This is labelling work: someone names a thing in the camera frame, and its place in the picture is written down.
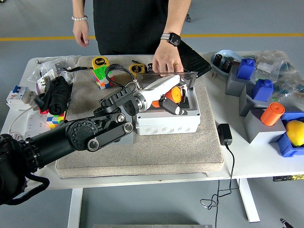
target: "black cloth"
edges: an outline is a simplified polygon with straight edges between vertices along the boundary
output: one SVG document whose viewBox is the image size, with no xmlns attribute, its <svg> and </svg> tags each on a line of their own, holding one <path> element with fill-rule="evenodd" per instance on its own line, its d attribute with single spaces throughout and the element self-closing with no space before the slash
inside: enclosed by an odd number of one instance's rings
<svg viewBox="0 0 304 228">
<path fill-rule="evenodd" d="M 101 55 L 154 54 L 163 34 L 168 0 L 94 0 Z"/>
<path fill-rule="evenodd" d="M 48 110 L 52 115 L 61 115 L 67 110 L 71 88 L 63 77 L 47 83 L 45 91 L 34 98 L 41 112 Z"/>
</svg>

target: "smart watch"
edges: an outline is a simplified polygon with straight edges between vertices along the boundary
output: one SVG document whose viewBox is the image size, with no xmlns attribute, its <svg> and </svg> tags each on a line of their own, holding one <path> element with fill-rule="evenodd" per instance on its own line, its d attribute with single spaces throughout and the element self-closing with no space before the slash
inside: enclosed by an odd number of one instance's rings
<svg viewBox="0 0 304 228">
<path fill-rule="evenodd" d="M 172 44 L 173 46 L 177 47 L 181 42 L 181 37 L 179 35 L 177 35 L 176 33 L 172 32 L 172 33 L 164 33 L 161 36 L 161 39 L 166 39 L 168 40 L 168 42 L 170 44 Z"/>
</svg>

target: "table leg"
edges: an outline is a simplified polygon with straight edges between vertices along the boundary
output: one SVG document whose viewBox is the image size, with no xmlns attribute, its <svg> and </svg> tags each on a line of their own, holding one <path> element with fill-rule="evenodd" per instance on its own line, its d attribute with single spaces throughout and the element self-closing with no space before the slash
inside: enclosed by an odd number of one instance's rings
<svg viewBox="0 0 304 228">
<path fill-rule="evenodd" d="M 67 228 L 78 228 L 83 189 L 73 189 Z"/>
<path fill-rule="evenodd" d="M 250 187 L 246 178 L 237 179 L 239 191 L 245 206 L 245 211 L 249 222 L 259 222 L 260 218 L 257 213 L 257 208 L 253 200 Z"/>
</svg>

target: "human hand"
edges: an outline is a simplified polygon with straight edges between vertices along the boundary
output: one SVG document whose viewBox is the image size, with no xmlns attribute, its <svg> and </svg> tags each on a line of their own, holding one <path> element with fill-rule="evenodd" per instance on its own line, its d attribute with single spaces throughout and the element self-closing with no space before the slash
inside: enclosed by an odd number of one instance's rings
<svg viewBox="0 0 304 228">
<path fill-rule="evenodd" d="M 75 20 L 73 33 L 77 44 L 84 48 L 89 45 L 89 25 L 86 20 Z"/>
<path fill-rule="evenodd" d="M 153 71 L 155 73 L 184 72 L 177 47 L 162 39 L 153 57 Z"/>
</svg>

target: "bracelet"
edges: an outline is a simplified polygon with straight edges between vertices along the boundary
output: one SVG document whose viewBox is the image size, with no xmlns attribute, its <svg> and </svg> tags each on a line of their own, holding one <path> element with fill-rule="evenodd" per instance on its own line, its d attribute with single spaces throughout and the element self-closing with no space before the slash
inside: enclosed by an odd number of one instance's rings
<svg viewBox="0 0 304 228">
<path fill-rule="evenodd" d="M 87 19 L 87 15 L 85 15 L 83 18 L 75 18 L 74 16 L 72 16 L 72 20 L 86 20 Z"/>
</svg>

